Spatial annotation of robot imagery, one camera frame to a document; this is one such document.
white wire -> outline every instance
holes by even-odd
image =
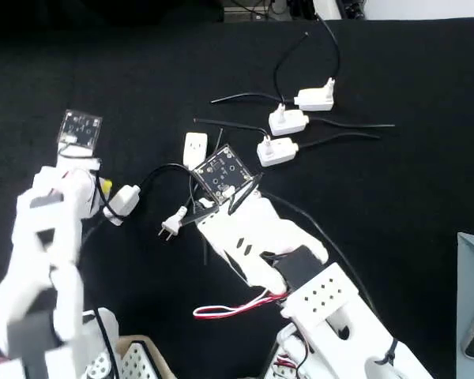
[[[256,305],[257,302],[262,300],[265,295],[267,295],[267,292],[269,290],[265,289],[259,296],[248,302],[247,304],[243,306],[238,306],[238,307],[231,307],[231,306],[200,306],[197,309],[193,311],[194,316],[199,316],[199,317],[211,317],[211,316],[221,316],[224,314],[233,314],[233,313],[238,313],[243,310],[246,310],[250,307],[253,307]],[[227,310],[227,312],[214,312],[214,313],[204,313],[202,312],[203,310],[213,310],[213,309],[219,309],[219,310]]]

red and white wire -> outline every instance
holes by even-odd
[[[269,290],[264,290],[259,296],[241,306],[200,306],[193,311],[193,315],[197,320],[213,320],[217,318],[232,317],[236,314],[262,306],[268,302],[275,302],[276,300],[286,297],[286,294],[265,296],[268,292]]]

black wire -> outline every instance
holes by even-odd
[[[319,117],[319,116],[309,116],[310,121],[321,121],[325,124],[335,126],[337,128],[347,128],[347,129],[378,129],[378,128],[394,128],[395,124],[348,124],[346,122],[339,122],[335,120],[330,120],[328,118]]]
[[[295,376],[297,377],[297,379],[300,379],[300,375],[299,375],[300,367],[306,362],[307,358],[309,358],[309,343],[307,342],[307,338],[303,335],[303,333],[300,331],[298,327],[297,327],[297,331],[302,336],[303,346],[306,348],[306,354],[304,355],[303,360],[295,368]]]
[[[376,136],[374,134],[368,134],[368,133],[339,133],[327,138],[323,138],[321,140],[307,142],[305,144],[299,144],[299,148],[312,148],[314,146],[319,146],[320,144],[328,144],[329,142],[333,142],[333,141],[337,141],[337,140],[345,139],[345,138],[351,138],[351,137],[357,137],[357,138],[362,138],[366,140],[380,140],[381,139],[380,136]]]
[[[250,8],[244,6],[243,4],[237,2],[236,0],[230,0],[230,1],[233,2],[235,5],[237,5],[239,8],[245,9],[245,10],[247,10],[247,11],[250,12],[250,13],[256,14],[257,16],[266,17],[265,14],[260,13],[260,12],[257,12],[257,11],[254,10],[254,9],[250,9]]]
[[[147,186],[151,184],[151,181],[161,172],[167,171],[167,170],[177,170],[177,171],[184,171],[188,175],[190,175],[193,179],[195,179],[198,182],[198,178],[193,173],[192,171],[188,170],[186,167],[184,167],[182,164],[179,163],[166,163],[162,164],[161,166],[158,166],[154,170],[152,170],[145,178],[142,180],[141,184],[139,187],[141,187],[141,192],[144,193],[145,190],[147,190]]]
[[[332,29],[326,24],[325,20],[323,20],[319,14],[315,13],[314,14],[316,18],[318,19],[319,22],[322,23],[323,27],[325,30],[330,34],[330,38],[332,40],[333,44],[333,49],[335,50],[335,55],[336,55],[336,66],[335,69],[333,70],[333,74],[331,78],[335,79],[337,75],[339,75],[339,69],[340,69],[340,48],[339,48],[339,43],[337,42],[337,38],[332,32]]]
[[[193,122],[195,124],[209,124],[209,125],[218,125],[227,128],[241,129],[241,130],[252,130],[254,132],[259,132],[265,137],[268,137],[269,134],[263,128],[258,128],[257,126],[249,126],[244,124],[239,124],[238,122],[229,122],[229,121],[218,121],[218,120],[209,120],[207,118],[194,118]]]
[[[255,175],[255,177],[251,180],[250,186],[246,189],[246,192],[244,192],[243,195],[235,203],[234,203],[235,195],[231,197],[231,202],[228,206],[229,216],[231,216],[241,206],[241,204],[247,199],[247,197],[250,196],[251,192],[253,192],[254,189],[258,187],[258,184],[260,184],[262,177],[263,177],[263,172],[261,172],[258,175]]]
[[[265,4],[265,1],[266,1],[266,0],[258,0],[258,1],[254,4],[254,6],[253,6],[253,8],[252,8],[253,12],[254,12],[254,10],[256,9],[256,7],[258,6],[258,4],[260,4],[261,2],[263,2],[263,3]],[[250,12],[250,20],[251,20],[251,21],[253,20],[253,15],[254,15],[253,12]],[[269,17],[269,15],[268,15],[267,13],[265,13],[264,16],[265,16],[265,19],[267,19],[267,18]]]
[[[95,158],[94,156],[66,156],[65,154],[63,154],[63,152],[67,150],[70,146],[77,146],[77,145],[66,144],[65,146],[63,146],[62,148],[58,150],[58,155],[67,159],[98,159],[98,158]]]
[[[125,216],[119,215],[113,208],[111,208],[109,201],[105,198],[105,194],[103,193],[102,186],[100,185],[100,171],[99,170],[95,171],[95,187],[100,195],[100,198],[102,199],[103,205],[109,210],[109,212],[113,215],[113,217],[115,217],[118,220],[123,221],[125,219]]]
[[[298,41],[295,41],[279,58],[279,61],[277,61],[276,66],[274,67],[274,72],[273,72],[273,80],[274,80],[274,88],[276,89],[277,95],[281,98],[281,102],[284,103],[284,96],[281,93],[279,89],[279,85],[277,83],[277,72],[279,71],[279,68],[281,65],[286,61],[286,59],[292,54],[293,51],[296,50],[297,47],[299,47],[302,42],[309,36],[309,33],[305,32],[304,35],[302,36],[301,39]]]
[[[353,265],[351,264],[349,259],[346,257],[346,255],[342,252],[340,247],[326,234],[326,232],[322,229],[322,227],[320,227],[320,225],[316,222],[316,220],[309,213],[304,211],[303,209],[297,207],[296,205],[293,205],[292,203],[290,203],[289,201],[286,201],[285,199],[282,199],[281,197],[278,197],[276,195],[272,195],[271,193],[265,192],[263,190],[261,190],[261,193],[265,197],[269,197],[273,201],[275,201],[277,203],[280,203],[280,204],[282,204],[286,207],[289,207],[294,212],[297,212],[300,215],[304,216],[306,219],[308,219],[310,221],[310,223],[313,224],[313,226],[316,228],[316,230],[319,232],[319,234],[322,235],[322,237],[333,247],[333,249],[336,251],[337,255],[339,255],[340,259],[344,262],[344,264],[346,265],[346,267],[350,271],[353,279],[358,284],[358,287],[361,290],[363,298],[367,302],[367,305],[369,306],[369,308],[371,308],[372,312],[374,312],[376,317],[379,319],[380,318],[379,313],[376,310],[374,302],[372,301],[371,294],[369,293],[369,291],[367,290],[367,288],[363,284],[363,281],[360,279],[360,277],[359,277],[358,273],[356,272],[355,268],[353,267]]]
[[[242,92],[242,93],[237,93],[235,95],[225,96],[225,97],[221,97],[219,99],[211,100],[211,104],[223,103],[224,101],[240,99],[241,97],[261,97],[262,99],[272,100],[273,102],[280,102],[281,101],[280,97],[270,95],[268,93]],[[293,103],[293,99],[287,99],[287,100],[285,100],[285,102],[286,103]]]

perforated metal plate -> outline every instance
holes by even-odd
[[[195,175],[218,205],[239,192],[252,175],[227,144],[194,169]]]
[[[122,360],[121,379],[160,379],[142,343],[132,343]]]

white power adapter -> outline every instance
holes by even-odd
[[[109,201],[109,206],[118,215],[127,217],[139,202],[140,192],[139,186],[123,186]],[[103,207],[103,214],[116,226],[123,223],[123,220],[114,217],[108,207]]]
[[[186,133],[182,164],[188,170],[191,171],[204,162],[207,156],[207,140],[205,133]]]
[[[330,111],[333,107],[333,86],[335,80],[330,78],[321,88],[301,89],[293,99],[302,111]]]
[[[309,118],[299,109],[286,111],[284,104],[269,115],[269,126],[273,136],[297,133],[306,129]]]
[[[257,154],[263,167],[288,162],[295,158],[299,146],[291,138],[271,140],[265,137],[257,146]]]

